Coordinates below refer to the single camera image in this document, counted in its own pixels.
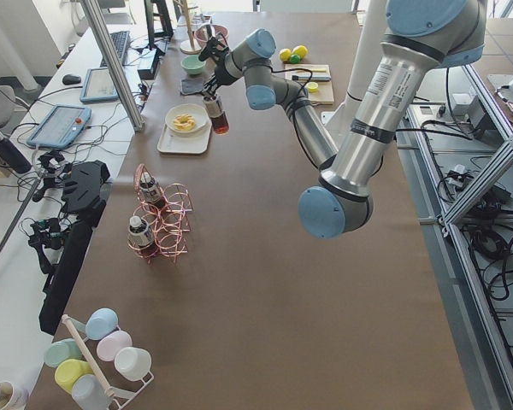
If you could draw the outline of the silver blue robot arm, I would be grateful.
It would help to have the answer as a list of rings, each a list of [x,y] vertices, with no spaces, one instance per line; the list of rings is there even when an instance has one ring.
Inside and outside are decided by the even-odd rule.
[[[380,52],[369,68],[370,80],[357,111],[344,116],[332,136],[299,83],[274,75],[272,34],[263,28],[234,48],[211,37],[200,60],[215,63],[203,86],[207,102],[218,88],[239,79],[251,108],[281,106],[300,145],[319,170],[319,183],[298,200],[304,229],[318,238],[333,238],[364,226],[373,212],[369,180],[425,75],[436,68],[458,67],[481,58],[486,31],[483,1],[373,1],[357,46],[360,56]]]

